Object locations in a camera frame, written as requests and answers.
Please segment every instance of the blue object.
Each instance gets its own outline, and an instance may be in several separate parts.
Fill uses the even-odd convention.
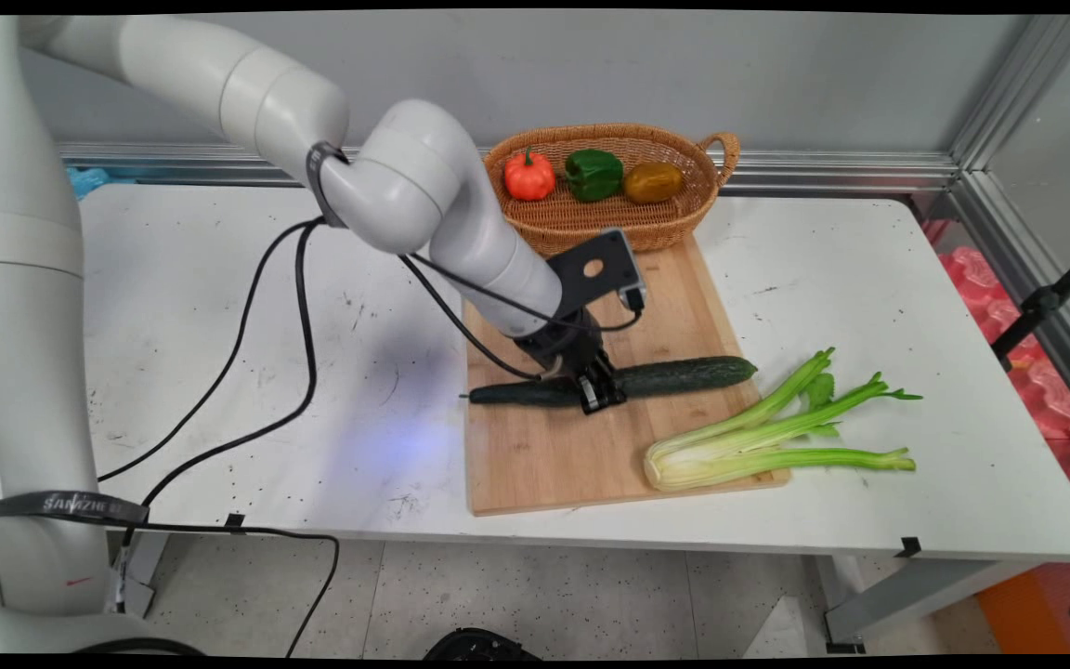
[[[134,179],[113,179],[102,168],[78,170],[76,168],[64,168],[68,174],[68,181],[73,182],[73,192],[77,196],[77,201],[85,199],[86,195],[92,194],[98,186],[107,183],[135,183]]]

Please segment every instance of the celery stalk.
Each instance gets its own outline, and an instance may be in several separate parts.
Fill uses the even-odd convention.
[[[853,448],[778,448],[784,441],[808,432],[834,431],[835,423],[829,423],[832,419],[868,399],[919,398],[919,395],[905,394],[901,389],[888,391],[889,386],[881,380],[881,372],[877,372],[869,382],[850,391],[843,397],[790,419],[732,429],[715,436],[701,437],[699,440],[694,435],[700,431],[692,431],[688,434],[693,436],[691,440],[681,441],[678,437],[674,437],[671,440],[659,441],[651,446],[643,458],[646,478],[655,488],[661,490],[683,490],[713,486],[743,475],[760,474],[762,471],[783,467],[843,466],[914,470],[913,460],[899,457],[905,453],[905,448],[888,454],[873,454]]]
[[[829,360],[831,359],[832,351],[836,351],[836,348],[828,348],[827,351],[816,352],[815,355],[812,355],[811,360],[808,360],[801,367],[788,377],[782,385],[779,385],[776,391],[767,395],[767,397],[760,399],[759,402],[748,408],[748,410],[731,416],[731,419],[692,429],[691,432],[676,435],[670,438],[670,440],[659,441],[652,448],[657,450],[658,454],[670,453],[688,444],[696,443],[696,441],[708,440],[710,437],[730,432],[732,429],[762,425],[767,420],[774,419],[774,415],[778,414],[778,412],[784,410],[791,404],[792,399],[798,397],[799,393],[814,381],[829,364],[832,364],[832,361]]]
[[[858,467],[862,469],[897,469],[914,471],[916,465],[903,457],[907,448],[886,454],[858,452],[854,448],[779,448],[751,454],[734,454],[719,460],[688,462],[643,461],[646,480],[658,490],[675,491],[715,486],[745,475],[790,467]]]

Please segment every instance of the cucumber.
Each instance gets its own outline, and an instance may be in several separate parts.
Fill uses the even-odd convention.
[[[756,367],[734,355],[704,356],[640,364],[617,369],[613,378],[627,398],[694,393],[739,384],[753,377]],[[473,389],[468,401],[475,405],[579,406],[581,397],[568,378],[523,381],[520,384],[484,385]]]

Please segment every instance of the tiled floor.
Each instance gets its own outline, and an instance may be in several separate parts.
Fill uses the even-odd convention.
[[[292,538],[174,536],[148,619],[211,655],[281,656],[331,551]],[[867,560],[862,571],[870,581],[897,565]],[[419,658],[475,626],[546,659],[738,658],[784,595],[798,602],[808,655],[824,655],[820,580],[795,556],[346,541],[294,655]],[[972,597],[866,647],[997,652]]]

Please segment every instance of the green bell pepper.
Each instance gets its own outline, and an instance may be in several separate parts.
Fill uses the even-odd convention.
[[[622,189],[622,161],[613,153],[583,149],[564,164],[568,191],[581,202],[596,202]]]

